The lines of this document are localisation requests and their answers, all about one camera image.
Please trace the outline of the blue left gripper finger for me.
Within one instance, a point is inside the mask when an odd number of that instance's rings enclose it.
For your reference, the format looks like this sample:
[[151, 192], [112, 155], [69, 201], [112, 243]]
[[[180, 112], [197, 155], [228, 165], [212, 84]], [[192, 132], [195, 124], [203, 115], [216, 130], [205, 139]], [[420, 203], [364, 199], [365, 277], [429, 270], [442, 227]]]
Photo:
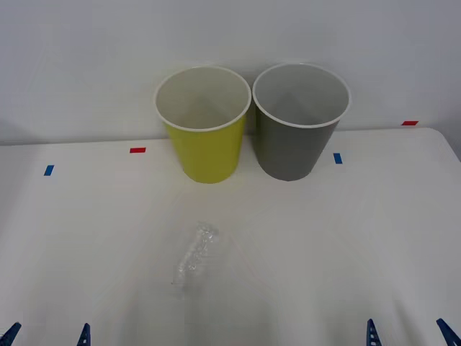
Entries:
[[88, 323], [83, 326], [77, 346], [91, 346], [91, 327]]
[[1, 337], [0, 346], [12, 346], [22, 325], [19, 322], [14, 323]]

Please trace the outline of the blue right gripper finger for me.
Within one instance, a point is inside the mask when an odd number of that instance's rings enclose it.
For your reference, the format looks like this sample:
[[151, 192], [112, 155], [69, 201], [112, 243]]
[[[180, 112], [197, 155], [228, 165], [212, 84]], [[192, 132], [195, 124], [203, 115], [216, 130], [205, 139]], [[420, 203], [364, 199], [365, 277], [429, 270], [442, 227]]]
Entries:
[[367, 346], [381, 346], [377, 329], [372, 319], [367, 321]]
[[442, 319], [437, 319], [436, 323], [440, 328], [442, 336], [447, 343], [447, 346], [461, 346], [461, 340], [452, 328]]

